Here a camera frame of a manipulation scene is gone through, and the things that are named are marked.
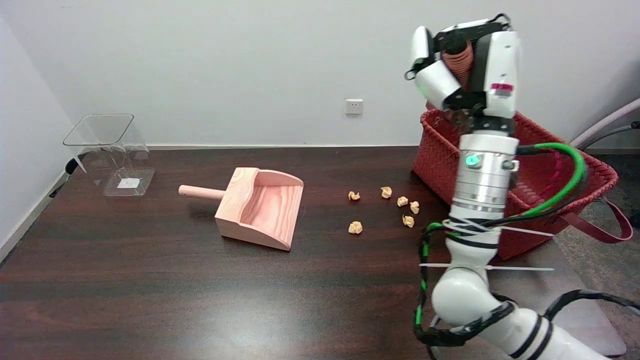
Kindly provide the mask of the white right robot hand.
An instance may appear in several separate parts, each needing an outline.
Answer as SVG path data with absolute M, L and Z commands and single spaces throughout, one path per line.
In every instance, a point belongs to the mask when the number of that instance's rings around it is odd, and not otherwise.
M 432 34 L 414 30 L 410 67 L 403 77 L 414 82 L 427 102 L 451 112 L 468 132 L 515 132 L 521 39 L 510 18 L 457 23 Z

